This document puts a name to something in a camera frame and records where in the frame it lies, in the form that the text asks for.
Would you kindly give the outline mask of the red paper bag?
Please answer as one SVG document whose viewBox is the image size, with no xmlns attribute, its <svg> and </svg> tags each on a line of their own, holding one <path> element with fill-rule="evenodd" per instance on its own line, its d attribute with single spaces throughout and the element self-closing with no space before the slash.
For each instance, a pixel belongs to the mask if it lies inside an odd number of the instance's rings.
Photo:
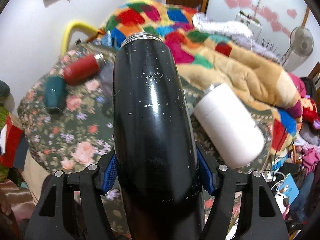
<svg viewBox="0 0 320 240">
<path fill-rule="evenodd" d="M 9 113 L 1 128 L 1 165 L 11 168 L 23 133 L 18 117 Z"/>
</svg>

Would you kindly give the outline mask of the red thermos bottle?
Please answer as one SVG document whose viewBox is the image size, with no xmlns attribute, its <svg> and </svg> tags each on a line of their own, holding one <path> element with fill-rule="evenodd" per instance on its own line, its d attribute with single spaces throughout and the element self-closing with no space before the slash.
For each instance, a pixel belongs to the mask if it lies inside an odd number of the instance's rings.
<svg viewBox="0 0 320 240">
<path fill-rule="evenodd" d="M 64 68 L 63 79 L 68 85 L 77 85 L 98 74 L 104 65 L 105 57 L 102 53 L 83 56 Z"/>
</svg>

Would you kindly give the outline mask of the white standing fan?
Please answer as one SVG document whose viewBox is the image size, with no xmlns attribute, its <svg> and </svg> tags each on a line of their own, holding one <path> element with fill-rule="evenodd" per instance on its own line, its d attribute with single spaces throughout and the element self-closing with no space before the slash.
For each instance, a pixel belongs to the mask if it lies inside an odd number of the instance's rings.
<svg viewBox="0 0 320 240">
<path fill-rule="evenodd" d="M 313 36 L 308 28 L 296 27 L 290 34 L 290 46 L 281 59 L 281 65 L 292 72 L 312 54 Z"/>
</svg>

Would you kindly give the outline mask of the colourful patchwork blanket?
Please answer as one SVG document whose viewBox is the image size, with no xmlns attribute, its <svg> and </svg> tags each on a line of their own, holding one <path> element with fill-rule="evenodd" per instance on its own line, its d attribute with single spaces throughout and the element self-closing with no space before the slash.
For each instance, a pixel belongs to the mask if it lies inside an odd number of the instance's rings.
<svg viewBox="0 0 320 240">
<path fill-rule="evenodd" d="M 225 36 L 197 30 L 193 8 L 154 0 L 129 0 L 100 26 L 119 48 L 128 36 L 147 32 L 158 36 L 170 49 L 178 72 L 192 86 L 204 90 L 225 83 L 242 102 L 255 110 L 272 113 L 271 152 L 289 146 L 302 121 L 300 94 L 282 66 Z"/>
</svg>

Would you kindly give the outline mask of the floral green tablecloth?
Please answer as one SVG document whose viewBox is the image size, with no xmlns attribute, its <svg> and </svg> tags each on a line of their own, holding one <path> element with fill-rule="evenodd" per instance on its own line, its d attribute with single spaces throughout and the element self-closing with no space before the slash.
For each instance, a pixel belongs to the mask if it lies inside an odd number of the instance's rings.
<svg viewBox="0 0 320 240">
<path fill-rule="evenodd" d="M 62 78 L 63 70 L 69 64 L 89 54 L 102 53 L 106 56 L 107 70 L 103 78 L 98 75 L 78 86 L 66 86 L 66 107 L 61 114 L 51 115 L 44 104 L 44 91 L 50 77 Z M 64 170 L 66 173 L 82 171 L 91 163 L 97 163 L 101 155 L 108 154 L 114 145 L 111 95 L 105 92 L 104 81 L 112 80 L 111 65 L 116 50 L 98 45 L 98 42 L 81 43 L 59 57 L 55 66 L 39 79 L 23 97 L 18 107 L 18 117 L 22 123 L 24 136 L 28 142 L 31 160 L 36 167 L 47 173 Z M 193 106 L 203 91 L 189 84 L 181 77 L 195 139 L 201 143 L 208 155 L 225 164 L 211 140 L 193 115 Z M 270 111 L 260 112 L 246 106 L 250 113 L 258 114 L 257 125 L 261 129 L 267 146 L 264 146 L 258 160 L 239 169 L 249 173 L 262 168 L 267 158 L 271 140 L 269 124 Z M 116 180 L 112 190 L 102 196 L 102 202 L 111 228 L 117 239 L 130 239 L 129 227 L 120 196 L 120 186 Z"/>
</svg>

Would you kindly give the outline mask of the white tumbler cup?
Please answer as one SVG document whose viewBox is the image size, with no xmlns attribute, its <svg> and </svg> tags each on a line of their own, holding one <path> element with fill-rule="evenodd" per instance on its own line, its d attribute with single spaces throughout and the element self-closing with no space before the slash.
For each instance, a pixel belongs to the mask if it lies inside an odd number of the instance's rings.
<svg viewBox="0 0 320 240">
<path fill-rule="evenodd" d="M 230 168 L 246 166 L 262 152 L 261 129 L 227 84 L 210 85 L 194 106 L 194 115 Z"/>
</svg>

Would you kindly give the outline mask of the blue cartoon card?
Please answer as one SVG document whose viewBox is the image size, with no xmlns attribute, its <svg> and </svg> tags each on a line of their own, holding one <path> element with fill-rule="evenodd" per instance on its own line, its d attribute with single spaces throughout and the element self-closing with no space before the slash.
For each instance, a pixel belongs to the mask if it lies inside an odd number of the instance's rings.
<svg viewBox="0 0 320 240">
<path fill-rule="evenodd" d="M 288 173 L 283 180 L 276 185 L 274 198 L 282 215 L 287 215 L 290 205 L 299 195 L 299 189 L 293 179 L 292 174 Z"/>
</svg>

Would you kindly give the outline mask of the grey white crumpled sheet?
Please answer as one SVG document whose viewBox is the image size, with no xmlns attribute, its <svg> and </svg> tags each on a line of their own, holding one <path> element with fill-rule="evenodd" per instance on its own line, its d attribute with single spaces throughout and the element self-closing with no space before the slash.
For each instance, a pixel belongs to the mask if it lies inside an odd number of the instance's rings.
<svg viewBox="0 0 320 240">
<path fill-rule="evenodd" d="M 239 21 L 214 22 L 208 20 L 205 13 L 198 12 L 193 15 L 192 22 L 194 27 L 203 33 L 225 36 L 242 48 L 274 62 L 279 62 L 277 55 L 258 44 L 253 39 L 253 32 L 249 27 Z"/>
</svg>

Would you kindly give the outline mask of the white small cabinet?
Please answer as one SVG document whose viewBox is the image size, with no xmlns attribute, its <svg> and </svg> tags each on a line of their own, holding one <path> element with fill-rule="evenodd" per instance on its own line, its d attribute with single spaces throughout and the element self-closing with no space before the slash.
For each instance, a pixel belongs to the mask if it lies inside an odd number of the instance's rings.
<svg viewBox="0 0 320 240">
<path fill-rule="evenodd" d="M 251 15 L 245 14 L 243 11 L 239 11 L 239 13 L 236 15 L 235 20 L 246 25 L 253 33 L 253 39 L 256 41 L 258 40 L 258 37 L 263 28 L 263 25 L 259 21 L 257 22 L 254 18 L 252 18 Z"/>
</svg>

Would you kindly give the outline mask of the clear purple plastic cup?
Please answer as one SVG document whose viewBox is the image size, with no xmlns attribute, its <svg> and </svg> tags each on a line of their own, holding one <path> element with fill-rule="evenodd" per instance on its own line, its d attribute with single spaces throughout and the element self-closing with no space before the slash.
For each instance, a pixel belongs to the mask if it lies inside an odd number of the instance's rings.
<svg viewBox="0 0 320 240">
<path fill-rule="evenodd" d="M 112 61 L 107 61 L 99 74 L 102 94 L 104 96 L 103 115 L 111 118 L 113 115 L 113 67 Z"/>
</svg>

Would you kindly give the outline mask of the dark green faceted cup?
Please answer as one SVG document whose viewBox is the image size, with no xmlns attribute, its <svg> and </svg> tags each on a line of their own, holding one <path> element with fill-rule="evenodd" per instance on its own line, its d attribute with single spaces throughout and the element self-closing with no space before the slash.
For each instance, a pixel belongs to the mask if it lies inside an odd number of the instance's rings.
<svg viewBox="0 0 320 240">
<path fill-rule="evenodd" d="M 44 104 L 50 115 L 63 112 L 66 106 L 66 82 L 62 77 L 51 76 L 44 86 Z"/>
</svg>

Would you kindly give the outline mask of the yellow foam tube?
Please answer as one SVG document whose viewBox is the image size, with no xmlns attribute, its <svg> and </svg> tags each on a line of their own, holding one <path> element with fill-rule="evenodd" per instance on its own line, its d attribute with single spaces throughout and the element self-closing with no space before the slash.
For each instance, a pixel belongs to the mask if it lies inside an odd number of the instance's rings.
<svg viewBox="0 0 320 240">
<path fill-rule="evenodd" d="M 69 21 L 63 31 L 62 42 L 60 47 L 61 55 L 63 55 L 68 49 L 69 40 L 71 38 L 72 32 L 78 29 L 83 33 L 90 33 L 90 34 L 98 33 L 98 28 L 86 23 L 85 21 L 81 21 L 81 20 Z"/>
</svg>

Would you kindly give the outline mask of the black thermos cup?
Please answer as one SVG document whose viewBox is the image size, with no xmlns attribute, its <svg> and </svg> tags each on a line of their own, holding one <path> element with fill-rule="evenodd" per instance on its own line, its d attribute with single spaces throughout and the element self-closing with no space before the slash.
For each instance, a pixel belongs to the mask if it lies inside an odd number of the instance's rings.
<svg viewBox="0 0 320 240">
<path fill-rule="evenodd" d="M 113 71 L 118 179 L 133 239 L 198 239 L 204 226 L 196 144 L 171 51 L 157 36 L 124 40 Z"/>
</svg>

